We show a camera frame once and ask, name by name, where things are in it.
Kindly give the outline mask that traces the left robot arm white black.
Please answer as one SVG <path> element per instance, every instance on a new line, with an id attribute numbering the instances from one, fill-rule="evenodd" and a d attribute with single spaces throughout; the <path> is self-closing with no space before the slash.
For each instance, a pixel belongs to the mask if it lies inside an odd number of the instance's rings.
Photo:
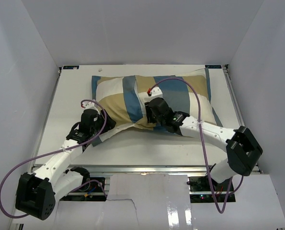
<path id="1" fill-rule="evenodd" d="M 90 179 L 83 168 L 68 167 L 100 134 L 113 129 L 116 122 L 102 109 L 85 109 L 81 119 L 70 130 L 60 152 L 32 173 L 21 175 L 18 183 L 15 207 L 40 220 L 53 212 L 58 199 L 77 188 L 86 191 Z"/>

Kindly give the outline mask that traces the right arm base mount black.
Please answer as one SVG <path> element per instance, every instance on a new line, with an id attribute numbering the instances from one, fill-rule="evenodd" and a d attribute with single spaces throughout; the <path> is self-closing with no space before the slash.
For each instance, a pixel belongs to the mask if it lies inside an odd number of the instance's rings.
<path id="1" fill-rule="evenodd" d="M 212 180 L 212 183 L 217 201 L 223 202 L 227 193 L 229 179 L 226 179 L 220 184 Z M 191 176 L 188 178 L 187 185 L 189 186 L 190 199 L 192 203 L 214 202 L 207 176 Z"/>

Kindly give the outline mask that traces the white pillow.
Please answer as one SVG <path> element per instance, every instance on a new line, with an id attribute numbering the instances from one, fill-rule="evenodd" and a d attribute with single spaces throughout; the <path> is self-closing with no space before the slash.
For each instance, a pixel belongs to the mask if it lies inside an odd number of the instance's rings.
<path id="1" fill-rule="evenodd" d="M 104 142 L 105 140 L 111 138 L 112 136 L 116 135 L 117 133 L 123 131 L 123 130 L 126 130 L 128 128 L 131 128 L 131 127 L 134 127 L 134 124 L 124 124 L 124 125 L 120 125 L 120 126 L 115 126 L 113 129 L 107 131 L 107 132 L 104 132 L 104 133 L 101 133 L 96 139 L 94 139 L 92 142 L 91 142 L 91 145 L 93 147 L 101 144 L 102 142 Z"/>

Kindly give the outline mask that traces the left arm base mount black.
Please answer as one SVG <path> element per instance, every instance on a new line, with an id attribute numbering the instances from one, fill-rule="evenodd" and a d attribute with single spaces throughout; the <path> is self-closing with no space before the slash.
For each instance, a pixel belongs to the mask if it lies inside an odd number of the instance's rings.
<path id="1" fill-rule="evenodd" d="M 104 177 L 91 177 L 90 172 L 82 167 L 73 167 L 71 169 L 67 169 L 65 173 L 69 171 L 77 172 L 83 176 L 82 184 L 86 183 L 90 180 L 97 180 L 97 182 L 90 182 L 84 185 L 82 188 L 74 191 L 75 195 L 66 195 L 60 199 L 60 201 L 106 201 L 106 197 L 104 194 L 94 195 L 94 193 L 101 193 L 102 188 L 105 187 L 105 178 Z"/>

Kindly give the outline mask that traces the blue beige white checked pillowcase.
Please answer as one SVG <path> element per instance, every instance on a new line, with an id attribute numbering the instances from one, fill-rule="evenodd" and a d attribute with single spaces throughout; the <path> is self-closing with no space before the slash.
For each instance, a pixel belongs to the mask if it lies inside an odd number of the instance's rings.
<path id="1" fill-rule="evenodd" d="M 208 68 L 171 76 L 91 77 L 92 99 L 96 100 L 116 122 L 91 144 L 97 146 L 117 133 L 134 127 L 165 132 L 159 124 L 147 121 L 145 103 L 151 100 L 147 91 L 158 89 L 159 95 L 174 111 L 185 112 L 202 121 L 222 126 L 211 105 Z"/>

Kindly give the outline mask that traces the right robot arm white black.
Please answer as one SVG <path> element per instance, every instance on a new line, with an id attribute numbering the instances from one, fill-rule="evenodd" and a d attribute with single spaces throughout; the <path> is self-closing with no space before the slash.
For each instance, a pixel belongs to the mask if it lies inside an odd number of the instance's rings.
<path id="1" fill-rule="evenodd" d="M 155 98 L 145 103 L 149 123 L 158 123 L 166 131 L 184 137 L 200 138 L 205 143 L 218 147 L 227 154 L 227 158 L 210 168 L 205 179 L 206 187 L 218 190 L 226 179 L 235 175 L 249 176 L 263 150 L 245 126 L 237 129 L 219 127 L 210 123 L 199 122 L 193 116 L 174 112 L 162 98 Z"/>

